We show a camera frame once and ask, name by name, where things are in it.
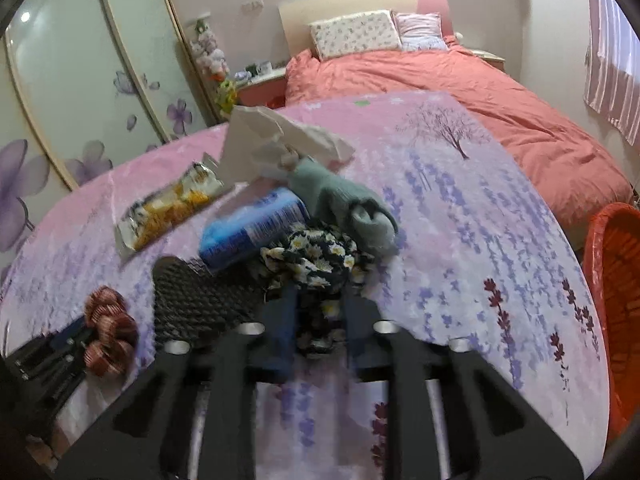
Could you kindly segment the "blue tissue pack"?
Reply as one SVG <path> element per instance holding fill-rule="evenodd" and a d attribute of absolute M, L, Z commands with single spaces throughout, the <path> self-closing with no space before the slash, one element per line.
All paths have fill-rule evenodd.
<path fill-rule="evenodd" d="M 254 254 L 309 218 L 303 201 L 287 188 L 276 188 L 259 200 L 217 218 L 205 227 L 198 256 L 218 271 Z"/>

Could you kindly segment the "daisy print scrunchie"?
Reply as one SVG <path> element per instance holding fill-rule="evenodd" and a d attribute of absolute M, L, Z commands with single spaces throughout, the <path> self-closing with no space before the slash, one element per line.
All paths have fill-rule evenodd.
<path fill-rule="evenodd" d="M 298 290 L 296 350 L 307 359 L 332 353 L 344 340 L 342 292 L 361 292 L 374 257 L 336 226 L 314 222 L 293 224 L 259 258 L 268 292 Z"/>

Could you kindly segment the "green fuzzy sock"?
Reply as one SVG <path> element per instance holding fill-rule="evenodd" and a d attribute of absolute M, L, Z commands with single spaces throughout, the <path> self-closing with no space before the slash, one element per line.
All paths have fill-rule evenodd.
<path fill-rule="evenodd" d="M 364 252 L 386 257 L 396 250 L 397 222 L 370 188 L 334 174 L 311 158 L 302 159 L 288 174 L 288 187 L 312 218 L 336 226 Z"/>

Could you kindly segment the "yellow snack bag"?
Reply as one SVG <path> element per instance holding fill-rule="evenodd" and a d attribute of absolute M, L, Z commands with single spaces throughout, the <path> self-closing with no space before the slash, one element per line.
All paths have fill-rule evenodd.
<path fill-rule="evenodd" d="M 208 207 L 230 186 L 218 176 L 218 164 L 204 153 L 177 180 L 136 200 L 114 227 L 116 249 L 127 261 Z"/>

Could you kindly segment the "black mesh pouch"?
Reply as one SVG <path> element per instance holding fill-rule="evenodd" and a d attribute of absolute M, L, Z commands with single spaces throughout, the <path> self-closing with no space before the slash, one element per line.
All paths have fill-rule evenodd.
<path fill-rule="evenodd" d="M 172 340 L 193 348 L 216 344 L 229 330 L 252 322 L 265 291 L 242 266 L 210 272 L 198 259 L 163 256 L 152 269 L 154 349 Z"/>

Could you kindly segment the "pink lavender print tablecloth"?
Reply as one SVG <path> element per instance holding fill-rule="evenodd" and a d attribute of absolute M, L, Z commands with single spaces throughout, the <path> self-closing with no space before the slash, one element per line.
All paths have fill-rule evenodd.
<path fill-rule="evenodd" d="M 608 435 L 608 371 L 600 322 L 570 242 L 514 158 L 449 96 L 426 91 L 303 104 L 288 117 L 325 128 L 355 150 L 342 179 L 378 196 L 395 219 L 394 250 L 380 260 L 326 228 L 288 230 L 239 268 L 262 292 L 286 281 L 326 294 L 351 282 L 381 312 L 434 344 L 462 339 L 492 364 L 577 456 L 601 463 Z M 125 299 L 138 326 L 134 366 L 152 362 L 152 267 L 190 261 L 217 218 L 259 200 L 265 181 L 236 184 L 200 214 L 130 259 L 116 246 L 126 209 L 219 155 L 213 128 L 157 148 L 58 202 L 22 246 L 1 291 L 1 326 L 16 348 L 85 311 L 100 286 Z"/>

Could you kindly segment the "red plastic basket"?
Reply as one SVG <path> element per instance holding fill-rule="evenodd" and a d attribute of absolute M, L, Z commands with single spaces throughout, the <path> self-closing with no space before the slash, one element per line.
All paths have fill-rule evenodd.
<path fill-rule="evenodd" d="M 608 440 L 620 436 L 639 411 L 639 211 L 605 206 L 590 222 L 582 270 L 601 325 L 608 380 Z"/>

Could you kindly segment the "bed with coral duvet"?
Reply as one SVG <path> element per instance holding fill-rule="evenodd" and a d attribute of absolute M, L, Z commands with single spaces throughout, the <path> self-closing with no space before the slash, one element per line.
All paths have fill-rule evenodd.
<path fill-rule="evenodd" d="M 439 12 L 448 51 L 371 51 L 322 61 L 308 25 L 360 12 Z M 293 0 L 279 6 L 291 58 L 285 101 L 311 104 L 334 98 L 435 99 L 410 122 L 434 141 L 469 157 L 485 136 L 513 157 L 567 232 L 601 208 L 629 203 L 632 185 L 614 157 L 589 133 L 507 73 L 472 55 L 454 34 L 447 0 Z"/>

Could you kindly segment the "crumpled white tissue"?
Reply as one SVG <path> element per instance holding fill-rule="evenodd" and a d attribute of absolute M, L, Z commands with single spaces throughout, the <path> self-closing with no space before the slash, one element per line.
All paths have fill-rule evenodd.
<path fill-rule="evenodd" d="M 233 183 L 284 180 L 305 157 L 329 167 L 348 162 L 354 153 L 348 142 L 325 128 L 271 108 L 238 106 L 228 122 L 218 168 L 221 177 Z"/>

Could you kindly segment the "sliding wardrobe with flower decals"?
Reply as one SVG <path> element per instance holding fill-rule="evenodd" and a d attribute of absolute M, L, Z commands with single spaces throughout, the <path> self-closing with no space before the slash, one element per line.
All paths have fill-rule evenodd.
<path fill-rule="evenodd" d="M 1 0 L 1 263 L 69 192 L 211 125 L 169 0 Z"/>

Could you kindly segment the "pink left nightstand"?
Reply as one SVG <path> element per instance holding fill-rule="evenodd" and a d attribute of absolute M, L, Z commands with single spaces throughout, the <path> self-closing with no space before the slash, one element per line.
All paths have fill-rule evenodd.
<path fill-rule="evenodd" d="M 276 68 L 253 78 L 239 88 L 238 100 L 244 106 L 264 106 L 277 110 L 285 106 L 286 68 Z"/>

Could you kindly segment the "right nightstand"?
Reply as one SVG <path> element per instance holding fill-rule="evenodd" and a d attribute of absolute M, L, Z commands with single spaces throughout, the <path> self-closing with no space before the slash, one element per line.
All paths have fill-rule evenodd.
<path fill-rule="evenodd" d="M 470 52 L 497 70 L 501 70 L 503 73 L 506 72 L 506 60 L 501 56 L 480 49 L 471 49 Z"/>

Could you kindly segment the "plush toy bouquet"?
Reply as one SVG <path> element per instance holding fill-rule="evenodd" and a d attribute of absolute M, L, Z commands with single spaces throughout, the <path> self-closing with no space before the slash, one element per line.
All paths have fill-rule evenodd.
<path fill-rule="evenodd" d="M 217 37 L 208 21 L 200 18 L 193 27 L 195 36 L 190 41 L 190 49 L 198 74 L 218 115 L 229 118 L 238 102 L 238 89 L 231 76 L 226 55 L 218 46 Z"/>

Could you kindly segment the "pink striped curtain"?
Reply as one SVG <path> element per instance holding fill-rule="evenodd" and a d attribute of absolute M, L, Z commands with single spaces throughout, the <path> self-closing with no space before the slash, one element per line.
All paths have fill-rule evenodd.
<path fill-rule="evenodd" d="M 589 0 L 585 102 L 639 146 L 639 38 L 616 0 Z"/>

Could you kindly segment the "pink striped pillow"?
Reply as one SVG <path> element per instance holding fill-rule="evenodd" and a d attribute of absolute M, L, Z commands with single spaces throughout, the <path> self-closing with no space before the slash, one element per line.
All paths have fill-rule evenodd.
<path fill-rule="evenodd" d="M 402 50 L 407 52 L 448 51 L 439 12 L 427 14 L 394 12 L 393 18 Z"/>

